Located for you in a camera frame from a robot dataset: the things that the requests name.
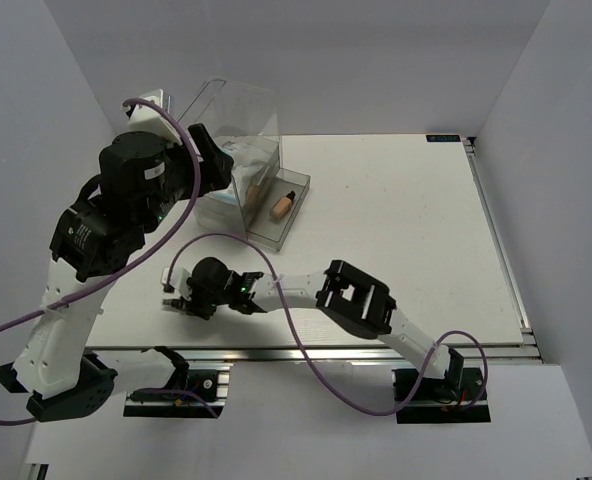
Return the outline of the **white cotton pad pack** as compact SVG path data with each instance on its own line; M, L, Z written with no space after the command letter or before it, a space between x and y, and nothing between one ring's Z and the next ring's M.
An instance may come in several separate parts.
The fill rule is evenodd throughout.
M248 166L266 162L266 152L245 142L226 141L221 150L232 157L236 166Z
M232 171L230 184L225 188L209 194L210 198L226 204L237 205L244 199L247 188L253 177L257 173L257 168L252 165L237 166Z

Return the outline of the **smoked acrylic drawer organizer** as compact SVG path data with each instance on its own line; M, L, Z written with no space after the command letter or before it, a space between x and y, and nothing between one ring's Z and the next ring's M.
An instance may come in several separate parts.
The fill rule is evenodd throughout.
M252 144L240 138L215 140L219 147L226 141ZM210 198L209 193L197 200L193 215L197 224L206 231L232 233L262 247L279 251L307 196L310 177L283 167L281 141L277 148L252 145L266 152L266 162L252 165L257 168L257 173L244 199L237 205L231 205ZM290 191L296 193L290 212L278 222L271 220L270 209Z

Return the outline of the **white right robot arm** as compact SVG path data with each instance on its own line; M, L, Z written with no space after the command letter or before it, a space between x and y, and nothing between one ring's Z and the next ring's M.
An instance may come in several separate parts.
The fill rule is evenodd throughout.
M161 284L164 292L179 295L165 306L203 320L220 306L244 315L283 307L318 310L349 335L378 340L402 355L422 374L424 395L448 399L464 385L462 355L410 321L387 285L345 261L334 260L320 272L274 278L266 272L237 273L206 257L192 271L165 268Z

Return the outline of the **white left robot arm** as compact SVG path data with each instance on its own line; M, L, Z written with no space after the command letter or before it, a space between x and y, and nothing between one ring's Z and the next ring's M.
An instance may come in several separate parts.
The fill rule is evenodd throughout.
M116 367L86 343L117 273L177 202L229 186L232 156L202 124L188 136L182 146L144 131L118 135L60 216L41 314L19 357L0 366L0 384L28 394L34 420L88 416L114 393Z

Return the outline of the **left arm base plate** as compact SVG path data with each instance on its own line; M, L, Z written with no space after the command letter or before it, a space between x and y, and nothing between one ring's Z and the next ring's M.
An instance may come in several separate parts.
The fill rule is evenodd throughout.
M156 353L173 371L161 385L149 382L128 392L124 417L216 419L221 415L225 398L220 393L223 369L195 368L168 347L154 347L144 353Z

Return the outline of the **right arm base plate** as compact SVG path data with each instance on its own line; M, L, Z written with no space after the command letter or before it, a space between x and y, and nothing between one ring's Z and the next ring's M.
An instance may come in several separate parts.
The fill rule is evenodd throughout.
M480 368L465 368L461 385L453 390L439 380L423 379L410 403L396 413L401 425L482 424L491 422L484 391L476 404L465 408L479 393Z

